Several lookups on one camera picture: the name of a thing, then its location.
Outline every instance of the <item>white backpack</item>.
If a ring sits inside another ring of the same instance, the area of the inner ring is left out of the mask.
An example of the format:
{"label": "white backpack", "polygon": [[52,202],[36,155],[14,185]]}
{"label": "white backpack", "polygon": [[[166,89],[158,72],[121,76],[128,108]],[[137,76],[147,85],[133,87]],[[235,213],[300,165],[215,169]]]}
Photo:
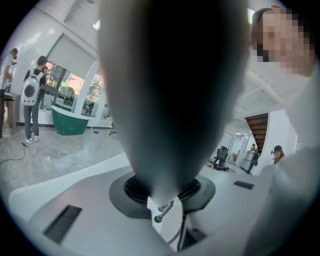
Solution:
{"label": "white backpack", "polygon": [[40,72],[35,74],[35,70],[30,70],[30,76],[24,81],[21,92],[21,103],[24,106],[34,106],[37,104],[38,92],[40,88],[40,79],[45,74]]}

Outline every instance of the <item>white column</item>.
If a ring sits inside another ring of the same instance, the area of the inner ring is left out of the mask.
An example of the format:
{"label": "white column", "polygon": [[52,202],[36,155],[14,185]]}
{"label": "white column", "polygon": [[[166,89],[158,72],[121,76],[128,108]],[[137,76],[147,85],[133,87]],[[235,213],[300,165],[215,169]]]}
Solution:
{"label": "white column", "polygon": [[96,60],[92,64],[88,74],[85,77],[83,86],[80,90],[78,99],[76,101],[76,105],[75,105],[75,109],[74,109],[75,114],[81,115],[82,107],[85,103],[85,99],[86,99],[87,93],[89,91],[90,84],[91,84],[92,80],[94,79],[95,74],[98,72],[98,69],[99,69],[99,62],[98,62],[98,60]]}
{"label": "white column", "polygon": [[98,107],[96,108],[96,112],[95,112],[95,117],[99,120],[101,119],[101,115],[104,111],[105,104],[106,104],[106,92],[105,90],[103,90],[103,93],[98,103]]}

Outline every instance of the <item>floor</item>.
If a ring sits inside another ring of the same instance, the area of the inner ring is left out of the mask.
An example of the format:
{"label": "floor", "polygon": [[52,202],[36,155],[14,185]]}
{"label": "floor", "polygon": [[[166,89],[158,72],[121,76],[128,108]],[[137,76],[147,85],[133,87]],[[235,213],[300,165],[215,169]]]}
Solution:
{"label": "floor", "polygon": [[[23,127],[0,144],[0,162],[19,159],[24,151]],[[18,188],[48,181],[113,158],[124,152],[116,134],[110,129],[86,129],[82,135],[62,136],[55,128],[40,127],[40,140],[25,149],[20,161],[0,165],[0,191],[4,199]]]}

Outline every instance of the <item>cap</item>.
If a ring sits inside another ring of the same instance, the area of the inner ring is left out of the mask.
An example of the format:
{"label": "cap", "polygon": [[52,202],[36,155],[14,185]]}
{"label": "cap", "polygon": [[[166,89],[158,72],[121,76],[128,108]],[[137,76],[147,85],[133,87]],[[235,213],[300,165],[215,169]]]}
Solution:
{"label": "cap", "polygon": [[279,146],[279,145],[275,146],[275,147],[274,147],[274,152],[275,152],[275,151],[282,151],[282,147]]}
{"label": "cap", "polygon": [[18,54],[18,49],[17,49],[17,48],[13,48],[13,49],[11,50],[11,52],[14,52],[15,54]]}
{"label": "cap", "polygon": [[37,65],[43,65],[46,64],[48,62],[47,57],[46,56],[40,56],[36,62]]}

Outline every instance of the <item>staircase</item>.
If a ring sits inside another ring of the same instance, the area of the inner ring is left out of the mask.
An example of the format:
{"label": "staircase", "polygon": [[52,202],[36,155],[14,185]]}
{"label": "staircase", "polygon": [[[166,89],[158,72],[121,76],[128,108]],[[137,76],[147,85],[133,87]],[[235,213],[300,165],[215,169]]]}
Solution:
{"label": "staircase", "polygon": [[267,134],[268,113],[246,117],[245,120],[250,127],[258,152],[261,154]]}

